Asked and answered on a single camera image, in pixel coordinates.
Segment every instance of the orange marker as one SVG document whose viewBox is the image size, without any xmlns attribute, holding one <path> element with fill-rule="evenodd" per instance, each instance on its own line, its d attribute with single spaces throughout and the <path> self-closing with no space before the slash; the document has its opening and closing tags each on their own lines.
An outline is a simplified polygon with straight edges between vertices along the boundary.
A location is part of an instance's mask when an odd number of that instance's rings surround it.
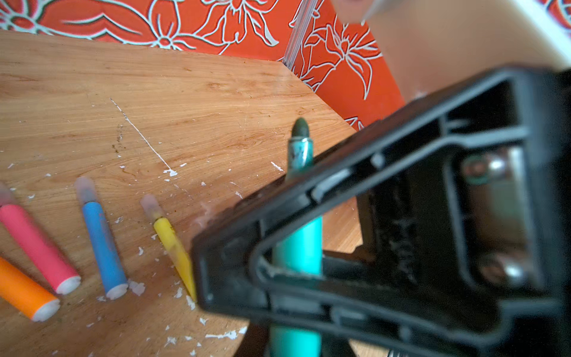
<svg viewBox="0 0 571 357">
<path fill-rule="evenodd" d="M 0 258 L 0 296 L 32 321 L 45 321 L 59 310 L 59 299 Z"/>
</svg>

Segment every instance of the blue marker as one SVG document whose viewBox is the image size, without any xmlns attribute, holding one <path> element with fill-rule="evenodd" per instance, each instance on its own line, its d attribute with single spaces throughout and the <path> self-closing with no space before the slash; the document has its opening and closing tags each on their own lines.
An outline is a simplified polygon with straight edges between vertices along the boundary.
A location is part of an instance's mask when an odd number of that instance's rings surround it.
<svg viewBox="0 0 571 357">
<path fill-rule="evenodd" d="M 288 170 L 286 179 L 299 175 L 313 165 L 313 140 L 309 127 L 299 118 L 288 142 Z M 307 223 L 272 250 L 272 264 L 292 271 L 321 274 L 323 248 L 321 217 Z M 272 325 L 270 327 L 272 357 L 319 357 L 321 335 L 314 331 Z"/>
<path fill-rule="evenodd" d="M 97 202 L 95 184 L 91 179 L 82 176 L 75 181 L 75 190 L 79 203 L 82 205 L 83 219 L 85 219 L 89 232 L 105 295 L 115 300 L 127 292 L 127 278 L 115 248 L 113 235 L 105 219 L 103 207 Z"/>
</svg>

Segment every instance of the wooden surface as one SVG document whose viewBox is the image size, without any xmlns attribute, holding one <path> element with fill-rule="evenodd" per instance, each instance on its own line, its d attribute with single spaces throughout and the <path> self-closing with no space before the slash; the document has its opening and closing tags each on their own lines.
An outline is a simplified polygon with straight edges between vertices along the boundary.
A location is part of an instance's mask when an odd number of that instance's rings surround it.
<svg viewBox="0 0 571 357">
<path fill-rule="evenodd" d="M 208 217 L 284 174 L 271 162 L 286 168 L 298 116 L 309 122 L 316 153 L 353 129 L 277 62 L 7 31 L 0 43 L 0 180 L 83 279 L 45 323 L 0 301 L 0 355 L 231 356 L 241 335 L 205 334 L 247 321 L 191 310 L 186 294 L 175 297 L 183 286 L 151 239 L 139 199 L 155 194 L 190 244 Z M 151 146 L 176 176 L 163 173 Z M 97 300 L 104 291 L 73 188 L 80 175 L 95 180 L 126 274 L 146 286 L 141 296 Z M 354 201 L 329 212 L 324 227 L 326 248 L 352 251 L 360 240 Z M 0 251 L 47 287 L 3 228 Z"/>
</svg>

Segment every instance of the translucent marker cap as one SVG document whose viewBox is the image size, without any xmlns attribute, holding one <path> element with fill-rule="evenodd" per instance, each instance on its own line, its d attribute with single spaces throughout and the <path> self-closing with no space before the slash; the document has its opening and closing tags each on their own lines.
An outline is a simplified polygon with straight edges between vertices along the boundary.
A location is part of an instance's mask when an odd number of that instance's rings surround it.
<svg viewBox="0 0 571 357">
<path fill-rule="evenodd" d="M 16 199 L 8 186 L 6 186 L 3 182 L 0 182 L 0 206 L 4 206 L 5 204 L 16 204 Z"/>
<path fill-rule="evenodd" d="M 83 206 L 87 202 L 97 202 L 97 191 L 95 190 L 95 183 L 93 180 L 80 176 L 75 180 L 75 192 L 77 193 L 77 200 Z"/>
<path fill-rule="evenodd" d="M 141 199 L 141 206 L 143 206 L 144 212 L 151 223 L 155 223 L 157 219 L 164 217 L 163 209 L 160 208 L 159 202 L 151 194 L 146 194 Z"/>
</svg>

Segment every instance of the blurred beige object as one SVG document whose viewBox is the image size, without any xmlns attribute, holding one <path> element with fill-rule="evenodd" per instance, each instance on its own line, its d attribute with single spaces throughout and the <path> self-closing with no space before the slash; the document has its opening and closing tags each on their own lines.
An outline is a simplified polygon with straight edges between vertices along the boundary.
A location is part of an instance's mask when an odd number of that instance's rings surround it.
<svg viewBox="0 0 571 357">
<path fill-rule="evenodd" d="M 535 0 L 332 0 L 366 19 L 406 102 L 505 64 L 571 63 L 571 39 Z"/>
</svg>

